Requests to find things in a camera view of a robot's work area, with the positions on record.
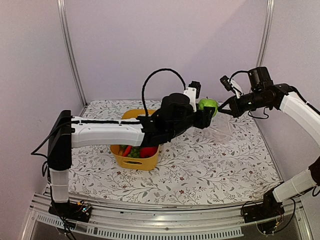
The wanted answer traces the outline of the green apple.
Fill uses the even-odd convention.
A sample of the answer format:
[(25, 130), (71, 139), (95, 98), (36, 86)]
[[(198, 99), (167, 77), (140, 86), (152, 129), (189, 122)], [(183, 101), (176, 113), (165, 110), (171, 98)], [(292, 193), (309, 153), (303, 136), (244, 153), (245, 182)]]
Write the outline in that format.
[(198, 110), (203, 111), (205, 108), (209, 108), (212, 117), (215, 117), (218, 112), (218, 102), (211, 98), (202, 98), (198, 102)]

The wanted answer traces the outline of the clear zip top bag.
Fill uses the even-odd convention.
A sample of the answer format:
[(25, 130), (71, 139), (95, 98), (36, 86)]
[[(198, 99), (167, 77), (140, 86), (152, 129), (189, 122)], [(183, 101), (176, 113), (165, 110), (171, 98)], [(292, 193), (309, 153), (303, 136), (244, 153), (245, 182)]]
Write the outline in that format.
[(212, 118), (210, 126), (204, 130), (204, 135), (208, 138), (213, 138), (218, 142), (232, 138), (233, 130), (229, 120), (229, 115), (217, 113)]

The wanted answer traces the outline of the yellow plastic basket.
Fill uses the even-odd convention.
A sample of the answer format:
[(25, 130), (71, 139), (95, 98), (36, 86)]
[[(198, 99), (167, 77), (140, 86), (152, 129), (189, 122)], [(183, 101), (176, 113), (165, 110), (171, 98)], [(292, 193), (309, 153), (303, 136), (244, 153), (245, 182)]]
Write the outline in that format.
[(122, 156), (123, 150), (125, 149), (120, 145), (111, 145), (110, 151), (113, 154), (118, 165), (125, 169), (141, 170), (141, 171), (150, 171), (153, 170), (158, 162), (159, 150), (158, 147), (157, 153), (149, 158), (130, 158)]

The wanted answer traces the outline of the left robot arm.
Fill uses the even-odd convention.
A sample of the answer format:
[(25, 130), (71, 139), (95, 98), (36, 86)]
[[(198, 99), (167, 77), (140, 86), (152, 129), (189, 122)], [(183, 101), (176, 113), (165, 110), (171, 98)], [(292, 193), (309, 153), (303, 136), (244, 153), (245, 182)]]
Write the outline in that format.
[(70, 116), (69, 121), (56, 126), (48, 146), (48, 169), (52, 201), (63, 216), (74, 213), (69, 202), (69, 169), (72, 148), (91, 145), (128, 145), (157, 147), (170, 142), (191, 127), (207, 128), (217, 112), (216, 106), (198, 108), (195, 97), (172, 93), (162, 99), (161, 106), (151, 116), (120, 120), (85, 119)]

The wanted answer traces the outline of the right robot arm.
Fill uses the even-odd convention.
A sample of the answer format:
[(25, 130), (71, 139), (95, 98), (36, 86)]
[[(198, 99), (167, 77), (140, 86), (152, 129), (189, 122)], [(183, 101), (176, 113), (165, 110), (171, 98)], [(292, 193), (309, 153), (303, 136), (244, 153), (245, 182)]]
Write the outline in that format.
[(320, 112), (291, 84), (273, 82), (268, 69), (238, 70), (219, 79), (230, 96), (218, 112), (248, 113), (270, 151), (281, 182), (266, 191), (258, 213), (269, 218), (291, 198), (311, 197), (320, 187)]

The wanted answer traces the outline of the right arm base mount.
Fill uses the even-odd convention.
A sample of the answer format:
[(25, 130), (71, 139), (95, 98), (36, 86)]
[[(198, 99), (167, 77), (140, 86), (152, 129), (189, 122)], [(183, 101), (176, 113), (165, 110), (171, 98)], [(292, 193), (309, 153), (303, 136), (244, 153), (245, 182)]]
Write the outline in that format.
[(281, 202), (277, 202), (273, 190), (268, 190), (263, 195), (262, 203), (247, 201), (241, 207), (240, 214), (244, 218), (245, 223), (267, 220), (257, 225), (257, 229), (264, 235), (274, 234), (279, 225), (283, 222), (284, 207)]

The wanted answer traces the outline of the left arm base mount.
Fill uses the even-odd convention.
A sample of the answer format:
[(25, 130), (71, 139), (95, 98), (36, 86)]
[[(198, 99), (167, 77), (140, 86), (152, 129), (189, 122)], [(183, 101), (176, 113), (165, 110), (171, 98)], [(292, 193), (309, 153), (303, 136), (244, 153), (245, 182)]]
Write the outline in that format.
[(48, 212), (62, 219), (88, 223), (91, 218), (92, 205), (83, 200), (76, 203), (69, 200), (66, 202), (52, 200)]

